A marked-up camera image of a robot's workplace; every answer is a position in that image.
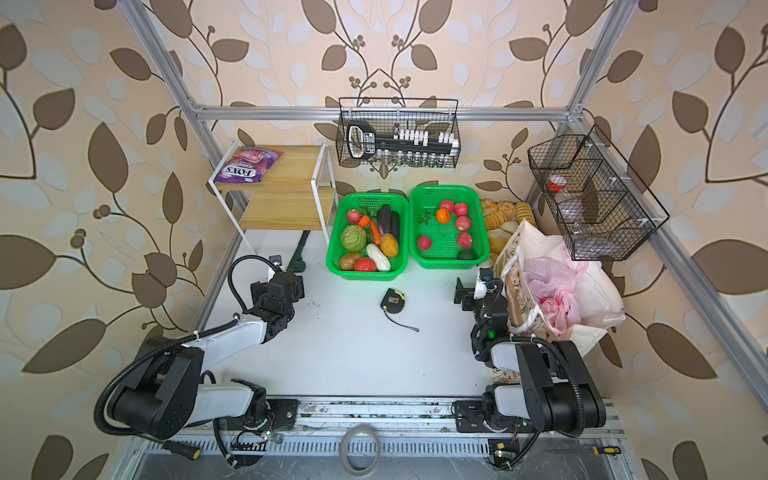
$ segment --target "green basket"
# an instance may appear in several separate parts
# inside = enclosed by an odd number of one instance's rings
[[[349,253],[339,242],[339,236],[341,235],[342,230],[349,225],[349,221],[346,219],[346,212],[349,211],[350,208],[360,210],[363,207],[378,210],[384,204],[388,204],[393,212],[400,214],[399,252],[397,257],[389,259],[392,269],[389,272],[348,272],[341,270],[339,268],[339,260]],[[328,270],[347,280],[378,280],[383,282],[394,280],[396,276],[406,269],[406,265],[408,265],[409,224],[408,201],[398,194],[346,195],[339,202],[339,211],[336,213],[336,222],[333,224],[331,244],[328,247],[328,254],[326,255],[326,265],[328,266]],[[365,250],[360,253],[362,253],[364,257],[368,256]]]
[[[456,214],[451,213],[448,223],[438,223],[434,213],[443,200],[452,200],[454,204],[464,202],[469,205],[467,216],[472,221],[472,226],[467,230],[472,235],[472,249],[477,256],[476,260],[457,260],[456,255],[461,247],[456,243],[459,232],[456,230]],[[477,192],[469,187],[461,185],[425,185],[416,187],[411,191],[410,197],[410,221],[411,237],[408,244],[411,254],[419,265],[424,268],[439,268],[464,270],[485,262],[491,254],[488,245],[488,234],[485,232],[485,221],[482,216],[480,197]],[[419,222],[420,217],[429,212],[427,224]],[[416,241],[421,235],[426,235],[432,241],[432,248],[421,251],[416,246]]]

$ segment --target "orange fruit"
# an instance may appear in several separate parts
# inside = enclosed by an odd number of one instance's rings
[[[445,208],[439,208],[437,212],[435,212],[435,216],[437,217],[438,223],[448,223],[451,220],[451,213]]]

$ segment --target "red apple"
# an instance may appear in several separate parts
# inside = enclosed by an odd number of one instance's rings
[[[456,219],[456,230],[465,232],[472,226],[472,221],[466,215],[461,215]]]
[[[453,211],[453,202],[450,200],[443,200],[440,202],[440,208],[445,208],[450,214]]]
[[[360,218],[362,218],[362,214],[360,214],[360,212],[354,208],[346,213],[346,219],[350,223],[357,223],[360,221]]]
[[[432,241],[426,235],[421,235],[416,241],[416,246],[419,250],[429,250],[432,248]]]
[[[465,204],[464,202],[459,202],[453,206],[453,213],[455,213],[457,217],[466,215],[469,213],[469,205]]]
[[[471,248],[472,242],[472,235],[470,235],[468,232],[460,233],[456,239],[456,243],[458,243],[461,248]]]

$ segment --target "black wire basket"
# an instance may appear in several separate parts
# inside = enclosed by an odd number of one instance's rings
[[[456,110],[447,98],[339,99],[336,153],[342,167],[456,168]]]
[[[627,171],[608,163],[601,148],[610,145],[593,133],[594,127],[587,135],[560,135],[529,148],[531,172],[571,259],[626,260],[670,215],[621,152]],[[632,190],[652,200],[656,211]]]

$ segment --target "white table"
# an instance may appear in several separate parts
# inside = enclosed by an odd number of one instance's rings
[[[270,230],[259,254],[282,255],[287,266],[300,236]],[[328,271],[326,249],[323,235],[312,232],[300,274],[306,296],[294,304],[296,316],[268,343],[215,366],[218,379],[243,378],[266,387],[268,395],[288,396],[479,396],[491,383],[491,370],[472,355],[472,313],[453,303],[456,277],[474,283],[476,269],[425,270],[411,257],[392,282],[349,281]],[[248,253],[243,244],[237,256]],[[235,269],[233,281],[248,306],[250,284],[265,281],[266,269],[257,260]],[[386,319],[379,304],[390,287],[406,296],[405,309],[392,318],[420,332]],[[207,328],[239,311],[225,283]]]

